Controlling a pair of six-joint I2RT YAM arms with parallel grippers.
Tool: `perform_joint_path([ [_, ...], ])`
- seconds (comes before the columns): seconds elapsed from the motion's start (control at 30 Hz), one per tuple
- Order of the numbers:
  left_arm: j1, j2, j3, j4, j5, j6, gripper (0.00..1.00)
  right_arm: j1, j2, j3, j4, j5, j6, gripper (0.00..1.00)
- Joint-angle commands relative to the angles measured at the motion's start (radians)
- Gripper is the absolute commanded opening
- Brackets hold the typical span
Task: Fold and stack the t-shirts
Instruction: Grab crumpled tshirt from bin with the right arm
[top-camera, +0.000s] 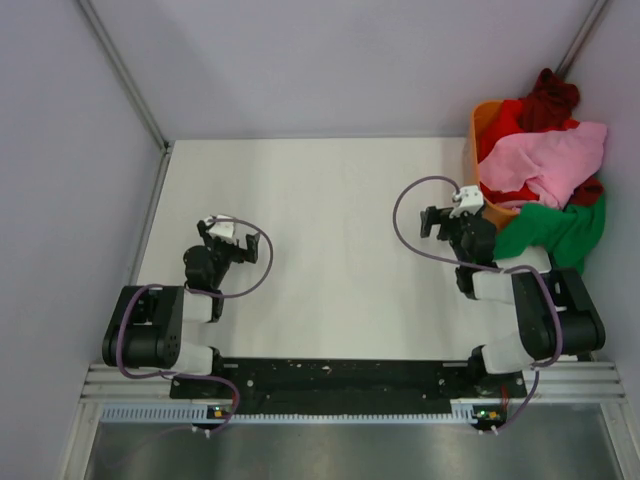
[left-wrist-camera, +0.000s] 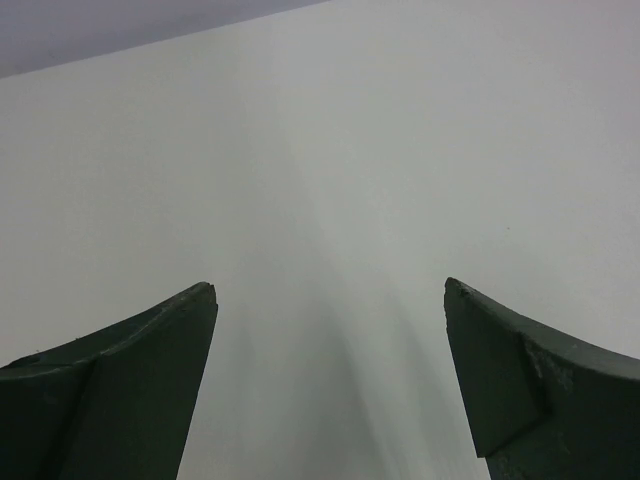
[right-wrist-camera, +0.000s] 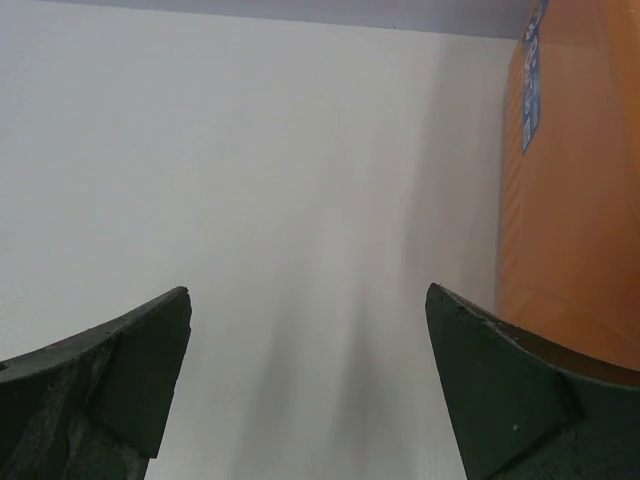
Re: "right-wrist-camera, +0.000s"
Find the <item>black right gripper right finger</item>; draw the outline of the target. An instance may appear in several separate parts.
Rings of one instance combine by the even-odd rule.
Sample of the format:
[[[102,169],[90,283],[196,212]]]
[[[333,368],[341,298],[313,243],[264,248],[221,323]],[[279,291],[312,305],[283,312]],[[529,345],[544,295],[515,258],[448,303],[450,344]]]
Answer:
[[[429,286],[426,320],[469,479],[636,479],[639,374]]]

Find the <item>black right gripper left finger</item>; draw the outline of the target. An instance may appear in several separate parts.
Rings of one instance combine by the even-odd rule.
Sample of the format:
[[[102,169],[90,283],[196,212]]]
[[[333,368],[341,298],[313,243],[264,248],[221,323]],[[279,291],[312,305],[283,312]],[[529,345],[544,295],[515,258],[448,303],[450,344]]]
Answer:
[[[4,479],[142,479],[157,457],[189,342],[176,287],[1,363]]]

